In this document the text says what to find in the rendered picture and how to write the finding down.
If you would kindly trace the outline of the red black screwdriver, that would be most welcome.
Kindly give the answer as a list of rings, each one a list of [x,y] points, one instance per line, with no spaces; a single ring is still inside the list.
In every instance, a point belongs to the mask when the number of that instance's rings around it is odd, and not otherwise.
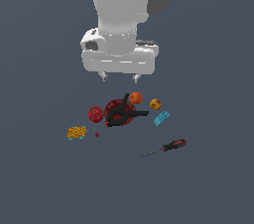
[[[160,149],[154,151],[154,152],[150,152],[148,154],[145,154],[145,157],[148,157],[150,155],[153,155],[157,152],[167,152],[169,150],[173,150],[173,149],[179,149],[184,147],[187,144],[187,141],[185,139],[178,139],[178,140],[174,140],[168,144],[163,145]]]

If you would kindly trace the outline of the orange fruit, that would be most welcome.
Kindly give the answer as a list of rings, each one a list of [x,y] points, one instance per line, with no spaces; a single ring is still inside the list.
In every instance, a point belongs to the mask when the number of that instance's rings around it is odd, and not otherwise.
[[[140,104],[143,101],[143,95],[140,92],[133,92],[130,95],[130,101],[133,104]]]

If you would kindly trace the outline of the cyan toy brick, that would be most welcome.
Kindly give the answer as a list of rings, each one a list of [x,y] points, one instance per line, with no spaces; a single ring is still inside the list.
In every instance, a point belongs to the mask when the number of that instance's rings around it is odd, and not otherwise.
[[[168,111],[163,111],[161,114],[159,114],[153,121],[153,123],[159,127],[165,120],[167,120],[170,117],[170,113]]]

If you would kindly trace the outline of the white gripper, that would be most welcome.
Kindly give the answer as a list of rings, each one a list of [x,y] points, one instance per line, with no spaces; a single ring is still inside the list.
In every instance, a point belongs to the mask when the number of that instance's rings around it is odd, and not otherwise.
[[[136,42],[135,50],[126,56],[110,56],[105,52],[83,51],[82,62],[87,71],[97,71],[102,80],[108,81],[105,72],[136,73],[132,82],[138,83],[141,74],[152,74],[159,46],[154,41]]]

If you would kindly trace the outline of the red round plate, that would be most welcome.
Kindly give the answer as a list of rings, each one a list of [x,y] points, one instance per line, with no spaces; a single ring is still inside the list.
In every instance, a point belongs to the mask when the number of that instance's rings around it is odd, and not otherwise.
[[[123,99],[114,99],[112,101],[110,101],[104,108],[104,117],[105,119],[107,118],[108,114],[110,113],[111,110],[115,109],[115,108],[119,108],[122,104],[122,100]],[[126,111],[136,111],[135,106],[129,101],[127,100],[126,106],[125,106],[125,110]],[[112,121],[118,120],[120,119],[122,116],[119,114],[114,115]],[[134,119],[134,117],[129,117],[127,119],[127,121],[122,125],[128,125],[130,122],[132,122],[132,120]]]

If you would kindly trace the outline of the orange spotted sponge block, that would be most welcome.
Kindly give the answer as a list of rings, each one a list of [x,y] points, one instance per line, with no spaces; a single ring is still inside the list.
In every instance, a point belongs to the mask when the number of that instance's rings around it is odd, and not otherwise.
[[[83,140],[85,138],[86,133],[87,129],[85,126],[70,127],[67,131],[67,138],[70,141],[72,141],[73,139]]]

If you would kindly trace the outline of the red apple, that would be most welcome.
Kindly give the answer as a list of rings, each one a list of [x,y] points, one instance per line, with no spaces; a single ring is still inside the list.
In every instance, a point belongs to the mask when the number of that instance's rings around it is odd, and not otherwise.
[[[88,117],[93,123],[99,123],[103,119],[103,110],[94,106],[89,110]]]

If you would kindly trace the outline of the black spring clamp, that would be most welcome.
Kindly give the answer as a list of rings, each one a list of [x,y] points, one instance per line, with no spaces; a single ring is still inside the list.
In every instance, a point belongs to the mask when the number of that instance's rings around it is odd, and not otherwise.
[[[125,106],[128,100],[129,94],[126,93],[122,100],[122,104],[119,108],[115,108],[110,111],[107,118],[105,119],[105,126],[106,127],[113,127],[113,126],[122,126],[129,117],[138,117],[138,116],[147,116],[149,114],[148,111],[126,111]],[[122,117],[118,120],[112,121],[114,115],[119,114]]]

